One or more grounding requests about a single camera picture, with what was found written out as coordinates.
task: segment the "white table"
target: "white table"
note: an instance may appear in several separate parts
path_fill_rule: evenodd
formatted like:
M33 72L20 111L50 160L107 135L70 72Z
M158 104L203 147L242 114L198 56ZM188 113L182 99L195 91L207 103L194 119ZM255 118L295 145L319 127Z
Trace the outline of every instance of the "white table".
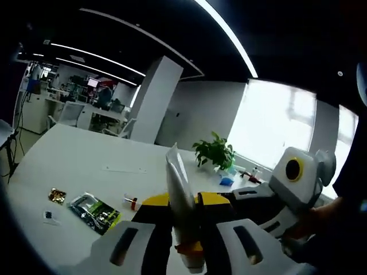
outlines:
M57 100L57 99L53 99L52 97L46 97L45 100L56 102L56 103L59 103L61 105L65 105L65 102L62 102L62 101Z
M60 89L57 89L57 88L47 88L47 90L54 91L55 93L59 92L59 93L63 94L64 96L68 96L70 94L70 92L68 92L68 91L60 90Z
M83 109L83 112L80 114L77 127L88 130L89 126L91 125L91 120L92 120L92 116L94 113L101 115L101 116L110 117L112 119L127 122L127 119L124 116L125 115L124 111L122 113L117 113L113 111L105 111L105 110L96 108L92 106L91 104L87 104L85 108Z
M100 235L67 209L66 203L87 191L130 220L135 213L124 208L124 193L142 201L167 190L167 150L56 124L29 150L11 178L7 189L11 208L29 242L51 268L74 266L89 256ZM218 175L197 168L193 152L180 153L194 193L228 192L244 186L240 180L231 188L220 186ZM106 166L126 172L106 171ZM137 172L139 168L146 173ZM63 206L48 200L53 187L67 193ZM60 226L43 223L42 213L47 209L59 214ZM167 273L189 274L173 247Z

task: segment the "computer monitor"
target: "computer monitor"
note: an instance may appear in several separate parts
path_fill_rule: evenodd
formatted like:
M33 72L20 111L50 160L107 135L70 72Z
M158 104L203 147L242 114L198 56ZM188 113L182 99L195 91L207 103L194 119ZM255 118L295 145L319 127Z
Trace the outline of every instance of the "computer monitor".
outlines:
M98 85L98 83L99 83L99 81L97 80L97 79L94 79L94 78L92 78L92 77L90 77L89 79L88 79L88 86L91 86L91 87L93 87L93 88L96 88L97 87L97 85Z

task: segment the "potted plant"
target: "potted plant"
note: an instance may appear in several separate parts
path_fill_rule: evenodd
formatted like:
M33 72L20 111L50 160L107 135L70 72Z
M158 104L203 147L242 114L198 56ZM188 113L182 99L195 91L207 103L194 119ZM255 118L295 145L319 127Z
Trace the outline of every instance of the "potted plant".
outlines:
M214 141L211 143L200 140L200 142L193 144L198 167L205 164L209 166L208 170L211 171L215 166L219 166L221 170L226 170L232 165L235 152L233 152L232 145L226 145L226 139L220 138L215 132L212 132L212 136Z

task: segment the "black ceiling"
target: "black ceiling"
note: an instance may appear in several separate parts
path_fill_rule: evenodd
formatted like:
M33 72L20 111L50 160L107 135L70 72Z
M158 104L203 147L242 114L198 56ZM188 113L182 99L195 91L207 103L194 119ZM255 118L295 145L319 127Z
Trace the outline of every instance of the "black ceiling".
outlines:
M317 93L331 104L360 113L356 65L366 60L366 7L352 0L207 0L247 51L259 78L289 83ZM181 53L203 72L194 80L245 82L251 74L228 36L194 0L129 0L74 3L32 18L27 53L70 60L140 84L143 77L110 62L50 45L51 42L98 54L146 73L167 55L184 67L183 77L200 75L185 60L150 37L113 19L80 11L91 9L139 27Z

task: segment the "window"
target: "window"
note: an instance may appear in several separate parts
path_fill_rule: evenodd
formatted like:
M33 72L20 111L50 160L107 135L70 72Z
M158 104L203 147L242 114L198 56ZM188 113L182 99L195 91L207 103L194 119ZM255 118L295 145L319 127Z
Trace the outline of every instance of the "window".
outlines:
M287 147L309 150L315 106L311 92L250 80L228 142L240 156L273 169Z
M47 77L49 72L51 72L51 68L44 67L41 72L41 78Z
M337 168L330 184L324 187L322 193L331 199L338 195L334 191L333 184L337 180L344 163L349 155L352 146L354 134L358 126L358 116L343 106L339 106L339 129L338 140L335 147L335 157L337 158Z

